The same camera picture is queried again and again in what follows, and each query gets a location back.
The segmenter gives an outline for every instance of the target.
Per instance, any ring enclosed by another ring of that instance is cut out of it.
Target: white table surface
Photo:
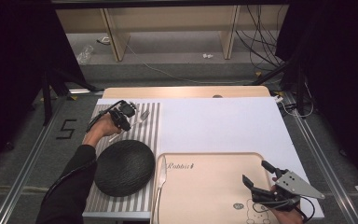
[[[97,105],[111,105],[119,100],[100,99]],[[257,152],[273,166],[292,170],[309,182],[272,97],[126,101],[161,103],[159,154]],[[311,201],[315,205],[314,217],[324,217],[317,200]],[[301,209],[306,215],[312,212],[311,205],[305,200],[301,202]]]

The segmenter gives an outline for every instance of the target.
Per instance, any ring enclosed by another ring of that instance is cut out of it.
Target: black curtain
[[[0,0],[0,151],[30,111],[43,74],[57,93],[68,92],[53,69],[84,80],[55,10]]]
[[[319,110],[358,169],[358,1],[332,2],[323,29],[312,35],[313,44],[303,62]],[[291,34],[301,33],[312,11],[311,7],[289,8],[278,40],[278,56],[290,58],[292,45],[301,36]]]

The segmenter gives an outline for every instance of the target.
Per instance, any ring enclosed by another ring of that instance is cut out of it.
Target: wooden tray
[[[165,153],[158,157],[150,223],[153,222],[161,158],[167,179],[159,201],[159,224],[279,223],[266,207],[252,202],[242,183],[269,189],[269,175],[257,153]]]

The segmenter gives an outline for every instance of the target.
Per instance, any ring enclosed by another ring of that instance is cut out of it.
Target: robotic arm
[[[275,182],[276,189],[270,191],[256,188],[248,177],[242,175],[242,182],[251,191],[252,201],[254,203],[261,203],[266,207],[279,211],[290,212],[296,209],[297,212],[305,217],[304,213],[297,208],[302,196],[324,199],[324,195],[321,192],[304,181],[293,171],[275,168],[267,161],[262,161],[261,165],[271,174],[275,173],[277,177]]]

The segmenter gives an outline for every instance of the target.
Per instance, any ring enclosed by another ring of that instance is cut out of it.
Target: black round cushion
[[[150,148],[135,140],[118,141],[97,160],[94,181],[98,189],[113,197],[124,197],[142,189],[154,173],[156,160]]]

